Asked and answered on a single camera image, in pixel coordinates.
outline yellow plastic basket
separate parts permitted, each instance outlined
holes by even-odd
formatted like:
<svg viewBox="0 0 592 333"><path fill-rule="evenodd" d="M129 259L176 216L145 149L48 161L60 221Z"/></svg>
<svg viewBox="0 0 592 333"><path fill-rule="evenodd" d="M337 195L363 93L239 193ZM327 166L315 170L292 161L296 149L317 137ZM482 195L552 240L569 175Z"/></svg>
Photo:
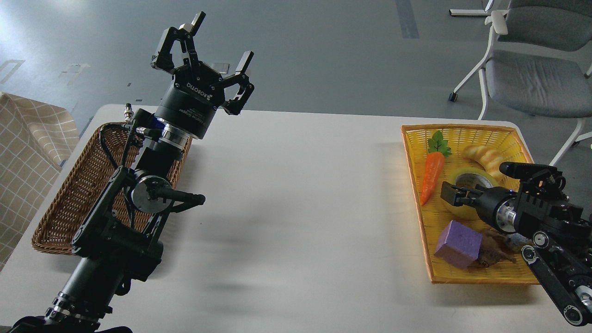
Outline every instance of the yellow plastic basket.
<svg viewBox="0 0 592 333"><path fill-rule="evenodd" d="M520 136L511 127L466 124L401 126L430 280L432 283L538 284L537 279L522 260L520 254L514 254L517 261L515 264L502 260L485 268L473 263L465 270L456 268L433 255L440 233L452 219L457 219L445 209L445 202L440 199L441 186L436 186L432 198L424 206L419 205L419 195L427 156L427 141L432 138L432 135L437 130L442 131L444 139L448 140L448 146L452 148L453 153L453 155L446 158L444 170L440 175L440 184L442 180L448 178L451 172L460 167L483 169L478 163L461 156L462 150L468 145L491 146L500 151L506 161L532 163L532 158ZM518 180L504 177L500 185L518 190L520 183ZM477 231L488 228L480 220L458 221Z"/></svg>

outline beige fabric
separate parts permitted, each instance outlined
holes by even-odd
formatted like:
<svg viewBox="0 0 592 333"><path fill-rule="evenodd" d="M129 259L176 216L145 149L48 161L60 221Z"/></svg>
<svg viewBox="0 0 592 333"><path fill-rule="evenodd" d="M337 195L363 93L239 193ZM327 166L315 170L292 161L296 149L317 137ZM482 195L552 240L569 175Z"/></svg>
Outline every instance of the beige fabric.
<svg viewBox="0 0 592 333"><path fill-rule="evenodd" d="M77 143L64 108L0 92L0 270Z"/></svg>

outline table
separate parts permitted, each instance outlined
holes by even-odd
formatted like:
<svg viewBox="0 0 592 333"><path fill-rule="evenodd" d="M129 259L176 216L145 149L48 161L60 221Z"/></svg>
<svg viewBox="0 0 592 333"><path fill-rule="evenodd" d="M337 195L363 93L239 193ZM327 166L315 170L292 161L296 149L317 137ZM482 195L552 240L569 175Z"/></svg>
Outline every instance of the table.
<svg viewBox="0 0 592 333"><path fill-rule="evenodd" d="M151 112L155 107L143 107ZM122 119L102 107L93 129ZM205 205L172 215L163 262L114 296L101 329L144 332L570 332L541 286L432 285L400 126L502 121L219 112L178 189ZM41 315L76 257L30 238L69 159L0 273L0 324Z"/></svg>

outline gray floor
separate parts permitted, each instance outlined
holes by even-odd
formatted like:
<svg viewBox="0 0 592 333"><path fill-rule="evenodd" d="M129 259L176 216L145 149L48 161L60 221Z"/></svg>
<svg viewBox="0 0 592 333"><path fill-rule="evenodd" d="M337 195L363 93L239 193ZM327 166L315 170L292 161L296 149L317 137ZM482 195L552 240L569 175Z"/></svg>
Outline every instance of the gray floor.
<svg viewBox="0 0 592 333"><path fill-rule="evenodd" d="M482 57L487 28L482 18L450 17L448 9L480 6L479 0L2 1L0 66L16 61L0 70L0 91L67 108L79 129L104 104L158 105L170 83L149 65L160 35L204 11L195 39L200 59L233 68L245 50L255 52L249 75L256 91L247 109L476 119L475 78L457 103L447 97ZM590 44L568 55L500 48L561 55L582 69L592 61ZM485 119L516 123L535 162L544 164L575 126L498 104ZM592 121L585 129L592 130ZM585 218L592 213L591 141L558 164Z"/></svg>

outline gray chair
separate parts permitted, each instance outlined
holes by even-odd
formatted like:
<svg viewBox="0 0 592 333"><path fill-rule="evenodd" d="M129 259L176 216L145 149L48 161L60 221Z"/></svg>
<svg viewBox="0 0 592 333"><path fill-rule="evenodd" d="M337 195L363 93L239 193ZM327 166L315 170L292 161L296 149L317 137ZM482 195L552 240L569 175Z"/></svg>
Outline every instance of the gray chair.
<svg viewBox="0 0 592 333"><path fill-rule="evenodd" d="M485 56L459 83L448 100L478 73L483 107L489 97L514 110L545 117L574 118L577 125L550 165L555 165L573 144L592 137L581 134L585 119L592 117L592 89L586 73L572 61L494 50L494 41L528 43L571 52L592 39L592 0L512 0L504 17L493 11Z"/></svg>

